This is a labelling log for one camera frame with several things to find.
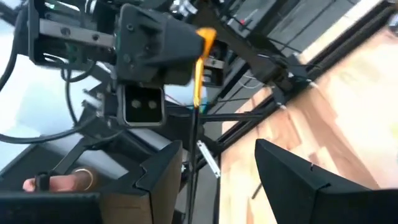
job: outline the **wooden floor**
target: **wooden floor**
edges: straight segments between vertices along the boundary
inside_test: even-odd
[[[398,187],[398,38],[380,30],[222,155],[220,224],[276,223],[254,143],[263,138],[371,189]],[[238,112],[270,94],[260,90]],[[226,131],[233,123],[225,123]]]

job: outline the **metal bracket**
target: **metal bracket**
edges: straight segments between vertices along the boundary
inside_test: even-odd
[[[271,85],[271,89],[272,89],[272,97],[274,98],[278,107],[280,109],[286,110],[285,104],[287,100],[285,98],[284,92],[275,83]]]
[[[388,22],[388,28],[396,37],[398,37],[398,13],[391,16]]]
[[[209,149],[207,148],[206,144],[203,143],[201,140],[197,142],[197,146],[202,153],[203,157],[205,158],[207,164],[209,164],[210,169],[213,171],[216,178],[221,177],[221,171],[218,167],[216,161],[214,160],[213,156],[210,154]]]
[[[293,54],[286,60],[289,71],[288,77],[295,83],[306,83],[306,85],[316,88],[317,84],[308,77],[307,66],[302,65],[297,56],[297,54]]]

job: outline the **black plastic housing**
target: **black plastic housing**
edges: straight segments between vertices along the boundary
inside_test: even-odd
[[[0,220],[14,223],[171,224],[181,142],[172,142],[97,193],[1,192]]]
[[[204,46],[192,25],[125,4],[118,26],[118,80],[175,85],[186,85],[191,80]]]
[[[85,63],[89,58],[96,61],[115,63],[115,54],[112,50],[103,47],[94,47],[83,45],[77,42],[71,42],[65,39],[59,39],[40,34],[40,20],[45,19],[49,21],[59,22],[70,26],[80,26],[80,14],[78,11],[66,10],[60,6],[53,9],[46,6],[46,0],[31,0],[28,3],[28,30],[29,30],[29,44],[28,55],[29,59],[36,65],[59,67],[55,62],[50,62],[45,59],[45,54],[58,56],[61,58],[70,58],[71,54],[79,59],[79,62]],[[96,30],[96,23],[89,20],[86,16],[85,28]],[[69,46],[74,46],[80,50],[71,52]]]
[[[398,222],[396,189],[367,189],[265,139],[256,141],[255,155],[277,223]]]

